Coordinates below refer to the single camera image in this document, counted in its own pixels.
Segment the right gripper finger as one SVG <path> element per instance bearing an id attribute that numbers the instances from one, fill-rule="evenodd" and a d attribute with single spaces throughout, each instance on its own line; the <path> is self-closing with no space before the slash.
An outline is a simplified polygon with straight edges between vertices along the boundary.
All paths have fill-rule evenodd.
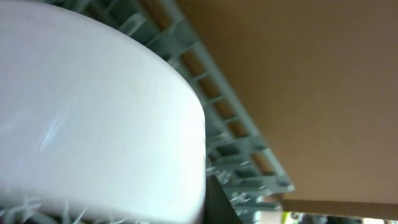
<path id="1" fill-rule="evenodd" d="M 215 175 L 206 178 L 204 224 L 243 224 Z"/>

